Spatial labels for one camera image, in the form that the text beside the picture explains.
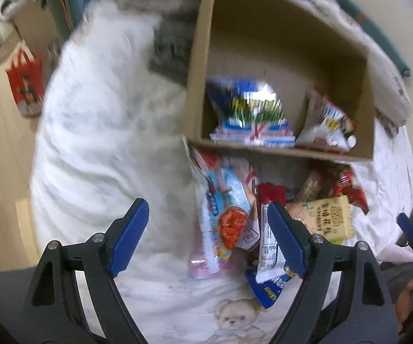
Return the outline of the person's right hand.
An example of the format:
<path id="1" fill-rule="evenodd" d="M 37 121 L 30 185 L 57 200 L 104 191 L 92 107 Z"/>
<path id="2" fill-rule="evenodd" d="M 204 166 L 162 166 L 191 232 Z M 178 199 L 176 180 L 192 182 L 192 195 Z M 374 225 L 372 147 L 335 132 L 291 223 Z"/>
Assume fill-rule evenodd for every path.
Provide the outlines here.
<path id="1" fill-rule="evenodd" d="M 398 332 L 402 331 L 405 320 L 411 313 L 411 293 L 413 292 L 413 278 L 405 285 L 394 304 L 394 312 L 398 320 Z"/>

